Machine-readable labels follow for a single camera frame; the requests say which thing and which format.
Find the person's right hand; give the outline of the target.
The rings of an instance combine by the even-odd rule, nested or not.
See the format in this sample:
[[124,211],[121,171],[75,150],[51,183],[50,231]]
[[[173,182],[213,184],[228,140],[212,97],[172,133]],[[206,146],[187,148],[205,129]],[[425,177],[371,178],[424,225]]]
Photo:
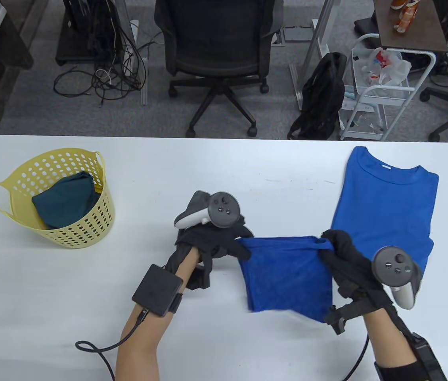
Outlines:
[[358,251],[348,233],[326,230],[321,238],[329,240],[333,249],[320,250],[319,258],[330,270],[343,298],[354,302],[368,300],[374,310],[392,305],[383,285],[374,276],[371,260]]

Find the person's left hand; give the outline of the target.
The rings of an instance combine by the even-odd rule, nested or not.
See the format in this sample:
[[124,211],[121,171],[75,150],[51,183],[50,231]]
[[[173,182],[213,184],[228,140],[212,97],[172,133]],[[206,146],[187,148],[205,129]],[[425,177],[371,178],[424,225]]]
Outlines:
[[188,278],[186,287],[190,290],[206,289],[210,286],[210,273],[213,270],[213,259],[234,256],[240,261],[249,261],[251,251],[242,245],[241,238],[253,238],[251,230],[245,226],[245,218],[240,215],[231,227],[220,228],[213,223],[198,224],[179,230],[175,242],[176,250],[168,259],[165,269],[177,272],[191,248],[199,251],[199,263]]

